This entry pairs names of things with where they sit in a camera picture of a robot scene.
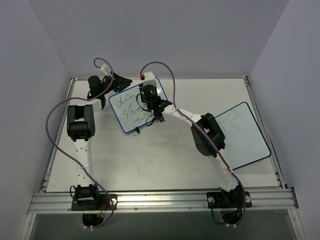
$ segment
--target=black bracket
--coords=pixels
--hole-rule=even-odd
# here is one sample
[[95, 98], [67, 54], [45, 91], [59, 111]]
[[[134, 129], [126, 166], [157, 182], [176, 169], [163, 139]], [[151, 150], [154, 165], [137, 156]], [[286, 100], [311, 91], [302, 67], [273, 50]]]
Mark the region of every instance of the black bracket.
[[[196, 122], [196, 124], [202, 128], [209, 138], [213, 141], [214, 145], [220, 149], [225, 149], [225, 135], [222, 132], [219, 124], [217, 123], [215, 117], [211, 113], [207, 113], [206, 115], [202, 115], [201, 119]], [[206, 137], [195, 127], [191, 126], [191, 132], [193, 135], [194, 143], [196, 149], [205, 156], [214, 156], [217, 157], [217, 152], [211, 146]]]
[[[109, 194], [112, 199], [115, 199], [118, 202], [118, 195]], [[72, 201], [71, 211], [94, 211], [94, 210], [102, 210], [106, 211], [112, 210], [112, 205], [110, 203], [110, 199], [108, 199], [106, 194], [100, 194], [100, 202], [97, 203], [94, 200], [84, 200], [84, 201]], [[117, 209], [117, 203], [113, 205], [113, 210]]]
[[66, 131], [75, 142], [77, 139], [88, 141], [96, 133], [94, 108], [92, 105], [70, 105], [67, 109]]
[[[249, 192], [245, 192], [245, 196], [246, 198], [249, 200], [248, 202], [246, 201], [245, 202], [245, 207], [246, 208], [251, 208], [252, 207], [252, 202], [251, 202], [251, 199], [250, 199], [250, 193]], [[235, 208], [237, 209], [241, 202], [241, 207], [243, 208], [244, 207], [244, 204], [243, 204], [243, 198], [238, 198], [237, 200], [227, 200], [226, 198], [226, 195], [223, 191], [221, 192], [207, 192], [206, 193], [206, 199], [207, 199], [207, 205], [208, 205], [208, 208], [211, 209], [232, 209], [232, 208]]]
[[157, 93], [157, 88], [152, 84], [147, 84], [143, 86], [143, 83], [139, 85], [141, 101], [146, 103], [146, 109], [148, 111], [153, 111], [153, 115], [160, 122], [164, 121], [162, 112], [169, 105], [172, 105], [172, 102], [161, 99]]
[[106, 194], [100, 194], [97, 185], [90, 184], [89, 186], [81, 187], [78, 185], [75, 188], [74, 196], [72, 197], [72, 211], [93, 211], [117, 209], [118, 196], [110, 194], [111, 199]]

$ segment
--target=white wall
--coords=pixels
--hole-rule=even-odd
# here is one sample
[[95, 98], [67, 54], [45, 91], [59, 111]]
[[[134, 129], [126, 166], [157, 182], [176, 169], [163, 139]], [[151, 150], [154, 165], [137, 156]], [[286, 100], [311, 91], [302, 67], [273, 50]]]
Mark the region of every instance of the white wall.
[[249, 81], [307, 239], [319, 239], [319, 0], [290, 0]]
[[[0, 1], [0, 232], [18, 239], [52, 149], [48, 111], [70, 84], [58, 54], [26, 0]], [[61, 111], [51, 121], [56, 133]]]
[[[288, 0], [29, 0], [71, 77], [164, 61], [177, 77], [248, 75]], [[164, 67], [152, 69], [169, 76]]]

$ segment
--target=white curved arm segment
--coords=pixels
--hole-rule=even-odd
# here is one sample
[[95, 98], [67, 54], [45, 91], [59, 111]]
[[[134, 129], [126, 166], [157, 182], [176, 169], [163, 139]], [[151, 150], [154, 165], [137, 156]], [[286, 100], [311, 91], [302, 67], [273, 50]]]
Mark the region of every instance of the white curved arm segment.
[[[224, 160], [228, 163], [226, 151], [224, 149], [221, 149], [220, 153], [223, 156]], [[235, 189], [238, 185], [238, 180], [229, 172], [227, 166], [221, 160], [219, 155], [217, 155], [216, 157], [208, 156], [208, 158], [212, 163], [215, 174], [218, 177], [220, 188], [227, 192]]]
[[[189, 118], [191, 118], [195, 123], [198, 122], [201, 119], [200, 114], [195, 114], [192, 112], [188, 112], [183, 109], [179, 109], [181, 112], [183, 112], [185, 115], [187, 115]], [[167, 106], [164, 111], [162, 112], [163, 118], [165, 121], [175, 123], [179, 126], [182, 126], [184, 128], [187, 128], [191, 131], [191, 122], [188, 121], [184, 116], [182, 116], [172, 105]], [[220, 153], [222, 154], [223, 158], [228, 163], [228, 159], [226, 157], [226, 152], [224, 149], [220, 150]], [[216, 157], [208, 156], [210, 162], [213, 165], [213, 169], [218, 177], [220, 188], [229, 192], [230, 190], [233, 190], [238, 185], [237, 179], [228, 171], [227, 166], [224, 164], [224, 162], [221, 160], [219, 155]]]
[[[191, 118], [195, 123], [198, 122], [201, 119], [200, 114], [195, 114], [183, 109], [179, 110], [187, 115], [189, 118]], [[188, 121], [184, 116], [182, 116], [173, 105], [167, 106], [164, 111], [162, 112], [163, 118], [165, 121], [178, 124], [179, 126], [182, 126], [184, 128], [187, 128], [190, 130], [190, 127], [192, 126], [191, 122]]]
[[[92, 165], [91, 158], [91, 145], [92, 138], [89, 138], [88, 141], [84, 139], [78, 139], [74, 143], [76, 158], [82, 163], [84, 168], [88, 171], [88, 173], [95, 178], [94, 169]], [[86, 175], [81, 166], [78, 165], [78, 181], [77, 184], [80, 186], [89, 186], [90, 184], [95, 184], [91, 179]]]

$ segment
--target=wire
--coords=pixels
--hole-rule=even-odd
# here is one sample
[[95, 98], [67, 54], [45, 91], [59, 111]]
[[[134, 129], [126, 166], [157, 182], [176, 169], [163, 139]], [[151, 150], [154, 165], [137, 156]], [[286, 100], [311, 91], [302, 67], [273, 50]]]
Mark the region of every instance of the wire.
[[153, 116], [150, 115], [150, 116], [148, 116], [148, 117], [146, 118], [146, 120], [145, 120], [145, 125], [146, 125], [147, 127], [150, 127], [152, 124], [154, 124], [154, 121], [157, 119], [156, 117], [152, 118], [151, 123], [148, 125], [147, 122], [148, 122], [148, 119], [149, 119], [150, 117], [153, 117]]
[[143, 111], [151, 113], [150, 110], [144, 109], [142, 106], [140, 106], [140, 103], [139, 103], [139, 101], [138, 101], [139, 95], [141, 95], [141, 94], [139, 93], [139, 94], [137, 94], [136, 97], [135, 97], [136, 103], [139, 105], [139, 107], [140, 107]]
[[76, 187], [72, 185], [72, 186], [70, 186], [70, 190], [69, 190], [70, 196], [71, 196], [71, 198], [72, 198], [73, 201], [78, 202], [78, 201], [75, 199], [75, 196], [72, 196], [72, 192], [71, 192], [72, 188], [74, 188], [74, 193], [76, 193]]
[[49, 118], [50, 116], [52, 115], [52, 113], [56, 110], [57, 107], [59, 107], [60, 105], [70, 101], [70, 100], [82, 100], [82, 101], [92, 101], [94, 99], [97, 99], [99, 98], [100, 96], [104, 95], [108, 90], [109, 88], [112, 86], [112, 83], [114, 81], [114, 71], [113, 71], [113, 68], [112, 66], [110, 65], [110, 63], [103, 59], [103, 58], [100, 58], [100, 57], [97, 57], [93, 60], [93, 64], [95, 65], [96, 68], [98, 68], [98, 66], [96, 65], [96, 60], [102, 60], [104, 61], [111, 69], [111, 81], [110, 81], [110, 84], [109, 86], [103, 91], [101, 92], [100, 94], [98, 94], [97, 96], [93, 97], [92, 99], [85, 99], [85, 98], [81, 98], [81, 97], [70, 97], [70, 98], [67, 98], [66, 100], [63, 100], [61, 102], [59, 102], [57, 105], [55, 105], [49, 112], [49, 114], [47, 115], [46, 117], [46, 120], [45, 120], [45, 132], [46, 132], [46, 135], [47, 137], [49, 138], [50, 142], [52, 143], [52, 145], [57, 149], [59, 150], [61, 153], [63, 153], [64, 155], [66, 155], [68, 158], [72, 159], [73, 161], [75, 161], [82, 169], [83, 171], [85, 172], [85, 174], [99, 187], [101, 188], [104, 193], [106, 194], [106, 196], [108, 197], [108, 199], [110, 199], [111, 201], [111, 205], [112, 205], [112, 211], [111, 211], [111, 214], [109, 215], [109, 217], [107, 219], [105, 219], [102, 223], [100, 223], [99, 225], [97, 226], [94, 226], [93, 228], [98, 228], [98, 227], [101, 227], [102, 225], [104, 225], [106, 222], [108, 222], [110, 220], [110, 218], [113, 216], [114, 214], [114, 203], [112, 202], [112, 198], [110, 196], [110, 194], [107, 192], [107, 190], [100, 184], [98, 183], [90, 174], [89, 172], [87, 171], [87, 169], [85, 168], [85, 166], [79, 162], [76, 158], [74, 158], [73, 156], [71, 156], [70, 154], [68, 154], [67, 152], [65, 152], [64, 150], [62, 150], [56, 143], [55, 141], [52, 139], [52, 137], [50, 136], [50, 133], [49, 133], [49, 128], [48, 128], [48, 123], [49, 123]]
[[[174, 108], [177, 110], [177, 112], [185, 117], [189, 122], [192, 123], [193, 126], [195, 126], [201, 133], [202, 135], [208, 140], [208, 142], [210, 143], [210, 145], [213, 147], [213, 149], [216, 151], [216, 153], [218, 154], [218, 156], [221, 158], [221, 160], [223, 161], [223, 163], [225, 164], [226, 168], [228, 169], [229, 173], [231, 173], [232, 176], [234, 176], [234, 178], [238, 181], [240, 187], [241, 187], [241, 190], [243, 191], [243, 193], [245, 193], [245, 188], [243, 186], [243, 184], [241, 183], [240, 179], [233, 173], [233, 171], [231, 170], [231, 167], [229, 166], [229, 164], [227, 163], [227, 161], [225, 160], [224, 156], [222, 156], [222, 154], [220, 153], [219, 149], [217, 148], [217, 146], [214, 144], [214, 142], [210, 139], [210, 137], [206, 134], [206, 132], [198, 125], [196, 124], [190, 117], [188, 117], [187, 115], [185, 115], [179, 108], [177, 108], [177, 105], [176, 105], [176, 80], [175, 80], [175, 76], [174, 76], [174, 73], [172, 72], [172, 70], [170, 69], [170, 67], [165, 64], [164, 62], [161, 62], [161, 61], [152, 61], [152, 62], [149, 62], [147, 63], [146, 65], [143, 66], [143, 68], [141, 69], [140, 71], [140, 76], [142, 75], [142, 72], [143, 70], [151, 65], [151, 64], [161, 64], [163, 66], [165, 66], [168, 71], [170, 72], [171, 74], [171, 77], [172, 77], [172, 81], [173, 81], [173, 97], [172, 97], [172, 101], [173, 101], [173, 106]], [[241, 215], [241, 218], [239, 219], [238, 222], [235, 223], [235, 225], [239, 225], [244, 216], [245, 216], [245, 213], [246, 213], [246, 194], [243, 194], [243, 197], [244, 197], [244, 205], [243, 205], [243, 212], [242, 212], [242, 215]]]

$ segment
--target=small whiteboard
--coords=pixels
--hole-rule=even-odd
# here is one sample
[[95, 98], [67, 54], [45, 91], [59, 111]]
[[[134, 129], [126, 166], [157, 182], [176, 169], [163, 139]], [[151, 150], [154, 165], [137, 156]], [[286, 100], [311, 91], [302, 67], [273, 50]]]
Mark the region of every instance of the small whiteboard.
[[270, 157], [270, 149], [246, 102], [215, 119], [225, 135], [225, 153], [232, 169]]
[[[155, 80], [156, 91], [162, 99], [167, 99], [166, 93], [157, 78]], [[135, 130], [136, 127], [141, 127], [146, 123], [152, 121], [152, 113], [144, 111], [147, 108], [146, 103], [141, 102], [141, 97], [137, 95], [140, 94], [139, 84], [130, 87], [122, 92], [109, 97], [109, 103], [114, 111], [116, 118], [123, 130], [123, 132], [130, 133]]]

